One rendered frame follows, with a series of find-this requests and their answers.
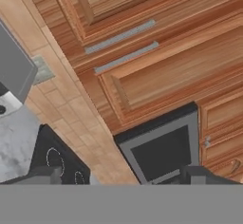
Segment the small wooden cabinet door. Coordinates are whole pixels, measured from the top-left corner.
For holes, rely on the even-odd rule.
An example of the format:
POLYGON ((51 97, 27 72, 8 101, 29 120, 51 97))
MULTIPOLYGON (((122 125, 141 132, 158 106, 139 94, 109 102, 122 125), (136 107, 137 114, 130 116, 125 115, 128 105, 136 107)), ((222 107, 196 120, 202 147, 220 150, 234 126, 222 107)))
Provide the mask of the small wooden cabinet door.
POLYGON ((204 141, 200 143, 200 163, 211 168, 243 151, 243 129, 211 139, 211 146, 207 148, 204 141))
POLYGON ((211 171, 220 177, 225 177, 227 179, 243 183, 243 154, 234 156, 231 159, 227 159, 216 166, 211 168, 211 171), (235 173, 231 173, 232 169, 232 161, 235 159, 239 159, 241 161, 241 165, 239 169, 235 173))
POLYGON ((243 124, 243 88, 227 91, 199 104, 200 132, 206 138, 220 130, 230 131, 243 124))

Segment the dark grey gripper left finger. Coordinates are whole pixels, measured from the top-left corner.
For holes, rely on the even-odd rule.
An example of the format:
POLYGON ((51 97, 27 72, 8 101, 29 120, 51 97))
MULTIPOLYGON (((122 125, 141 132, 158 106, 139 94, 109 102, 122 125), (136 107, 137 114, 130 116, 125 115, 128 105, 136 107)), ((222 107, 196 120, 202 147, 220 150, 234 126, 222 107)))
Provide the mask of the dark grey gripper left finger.
POLYGON ((61 184, 60 167, 38 167, 29 172, 26 176, 17 177, 3 182, 3 185, 15 184, 15 185, 48 185, 48 184, 61 184))

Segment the grey wall socket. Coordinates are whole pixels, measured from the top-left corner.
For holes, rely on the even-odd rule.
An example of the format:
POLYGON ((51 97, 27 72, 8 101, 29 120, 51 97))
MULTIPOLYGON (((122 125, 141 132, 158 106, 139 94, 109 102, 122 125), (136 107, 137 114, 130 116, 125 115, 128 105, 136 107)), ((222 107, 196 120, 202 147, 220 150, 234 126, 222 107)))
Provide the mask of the grey wall socket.
POLYGON ((33 82, 34 85, 41 84, 55 77, 42 56, 36 55, 32 57, 32 62, 37 66, 37 74, 33 82))

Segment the black and grey microwave oven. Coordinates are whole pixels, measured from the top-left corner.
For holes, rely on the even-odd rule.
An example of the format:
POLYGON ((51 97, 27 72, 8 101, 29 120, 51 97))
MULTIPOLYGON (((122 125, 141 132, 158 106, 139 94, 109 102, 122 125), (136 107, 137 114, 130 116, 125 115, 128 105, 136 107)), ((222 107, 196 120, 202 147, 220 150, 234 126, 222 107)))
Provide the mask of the black and grey microwave oven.
POLYGON ((199 165, 198 106, 187 103, 113 139, 141 185, 178 177, 181 167, 199 165))

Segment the black hob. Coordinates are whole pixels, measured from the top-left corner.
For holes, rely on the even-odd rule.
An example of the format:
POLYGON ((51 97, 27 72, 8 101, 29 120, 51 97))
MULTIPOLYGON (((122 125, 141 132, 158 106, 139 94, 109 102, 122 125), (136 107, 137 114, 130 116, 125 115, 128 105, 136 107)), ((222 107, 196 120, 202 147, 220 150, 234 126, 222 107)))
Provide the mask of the black hob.
POLYGON ((39 127, 29 170, 60 167, 63 184, 89 185, 91 170, 48 125, 39 127))

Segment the grey range hood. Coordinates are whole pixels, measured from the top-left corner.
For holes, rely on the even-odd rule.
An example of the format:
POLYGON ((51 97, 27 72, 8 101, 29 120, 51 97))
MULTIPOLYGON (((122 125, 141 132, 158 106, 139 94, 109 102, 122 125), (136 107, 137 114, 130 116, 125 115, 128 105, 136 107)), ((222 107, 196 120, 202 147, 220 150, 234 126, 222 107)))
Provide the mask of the grey range hood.
POLYGON ((0 82, 24 103, 38 68, 0 19, 0 82))

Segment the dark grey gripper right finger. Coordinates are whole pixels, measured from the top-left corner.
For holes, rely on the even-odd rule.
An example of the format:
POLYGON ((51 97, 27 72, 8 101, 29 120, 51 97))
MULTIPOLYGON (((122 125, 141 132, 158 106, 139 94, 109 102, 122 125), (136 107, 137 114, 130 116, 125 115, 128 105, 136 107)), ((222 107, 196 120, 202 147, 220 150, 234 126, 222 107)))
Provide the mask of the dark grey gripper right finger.
POLYGON ((229 185, 236 181, 217 176, 203 166, 185 166, 180 170, 180 183, 188 185, 229 185))

